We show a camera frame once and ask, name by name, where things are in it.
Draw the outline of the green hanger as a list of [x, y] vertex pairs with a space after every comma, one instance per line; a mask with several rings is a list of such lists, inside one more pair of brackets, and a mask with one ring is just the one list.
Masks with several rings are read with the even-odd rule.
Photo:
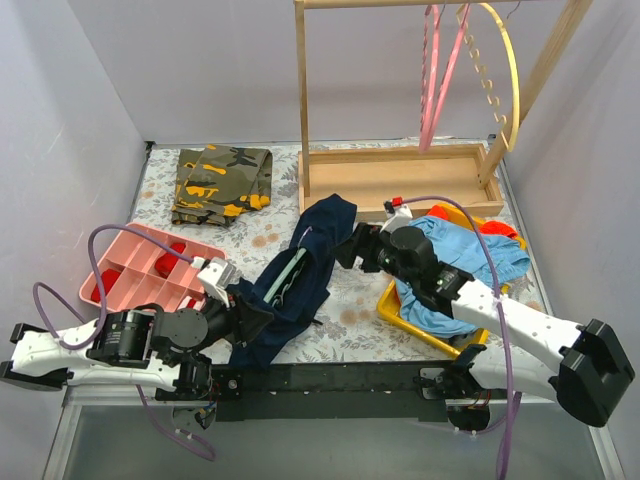
[[274, 309], [284, 306], [285, 295], [293, 286], [297, 277], [301, 274], [306, 264], [307, 250], [302, 247], [302, 241], [313, 230], [307, 227], [299, 239], [295, 254], [276, 277], [263, 297], [263, 301]]

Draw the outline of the navy blue shorts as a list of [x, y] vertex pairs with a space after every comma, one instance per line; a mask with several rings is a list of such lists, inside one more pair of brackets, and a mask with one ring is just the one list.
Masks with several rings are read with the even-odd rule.
[[[303, 333], [329, 297], [328, 284], [334, 264], [334, 248], [348, 239], [352, 232], [357, 206], [337, 194], [315, 203], [300, 216], [287, 249], [267, 265], [255, 282], [244, 278], [228, 287], [246, 301], [269, 311], [274, 319], [247, 346], [235, 346], [229, 365], [238, 369], [265, 369], [293, 338]], [[279, 273], [295, 254], [299, 239], [307, 227], [313, 230], [302, 241], [307, 250], [306, 264], [285, 295], [284, 306], [274, 309], [263, 297]]]

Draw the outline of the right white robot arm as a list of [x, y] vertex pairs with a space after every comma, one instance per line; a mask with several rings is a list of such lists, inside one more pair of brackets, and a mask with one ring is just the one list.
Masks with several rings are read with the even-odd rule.
[[428, 309], [502, 335], [510, 355], [467, 347], [441, 373], [443, 387], [458, 395], [512, 389], [554, 400], [582, 423], [603, 427], [635, 378], [609, 324], [598, 319], [579, 324], [495, 297], [471, 274], [439, 260], [417, 227], [388, 232], [360, 223], [334, 252], [344, 268], [360, 259], [363, 271], [392, 275]]

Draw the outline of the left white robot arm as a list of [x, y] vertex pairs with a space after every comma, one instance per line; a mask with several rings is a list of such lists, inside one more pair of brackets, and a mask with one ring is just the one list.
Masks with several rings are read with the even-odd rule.
[[14, 352], [1, 364], [3, 382], [35, 391], [65, 386], [134, 385], [152, 388], [160, 401], [198, 401], [219, 388], [204, 349], [219, 340], [244, 346], [273, 321], [271, 312], [236, 295], [228, 304], [208, 298], [198, 309], [173, 312], [155, 303], [107, 314], [101, 332], [86, 347], [69, 350], [89, 325], [52, 335], [19, 323], [11, 335]]

